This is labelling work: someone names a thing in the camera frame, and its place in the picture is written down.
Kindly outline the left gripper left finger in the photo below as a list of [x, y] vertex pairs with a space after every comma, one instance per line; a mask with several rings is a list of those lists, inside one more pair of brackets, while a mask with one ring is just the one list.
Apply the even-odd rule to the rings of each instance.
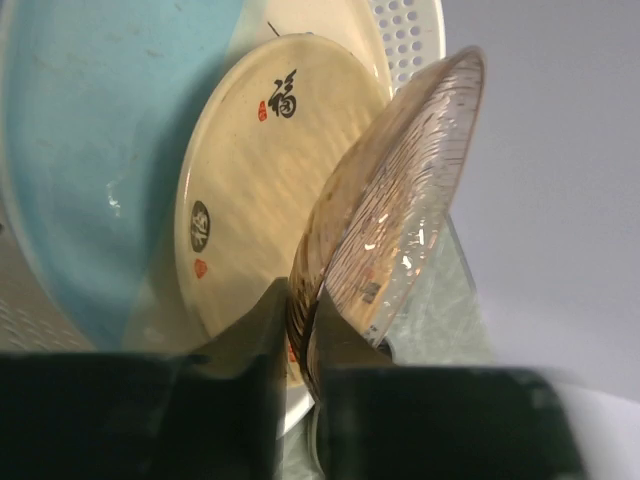
[[271, 479], [285, 410], [276, 279], [188, 354], [5, 353], [5, 479]]

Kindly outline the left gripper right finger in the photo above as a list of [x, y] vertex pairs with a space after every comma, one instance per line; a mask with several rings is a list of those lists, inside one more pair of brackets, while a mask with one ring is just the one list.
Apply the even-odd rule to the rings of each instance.
[[584, 479], [561, 400], [523, 368], [400, 366], [322, 294], [312, 456], [328, 479]]

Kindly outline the black round plate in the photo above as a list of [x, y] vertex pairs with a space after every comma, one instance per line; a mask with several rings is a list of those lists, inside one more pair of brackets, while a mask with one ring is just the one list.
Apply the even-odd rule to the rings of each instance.
[[330, 301], [368, 344], [381, 343], [444, 228], [485, 77], [477, 46], [416, 72], [325, 182], [289, 276], [287, 334], [313, 398], [321, 303]]

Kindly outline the yellow round plate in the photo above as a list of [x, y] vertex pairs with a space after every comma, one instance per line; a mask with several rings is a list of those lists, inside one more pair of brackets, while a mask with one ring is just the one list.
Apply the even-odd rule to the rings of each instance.
[[337, 163], [391, 99], [385, 64], [310, 33], [242, 57], [202, 110], [174, 216], [189, 317], [215, 337], [288, 275]]

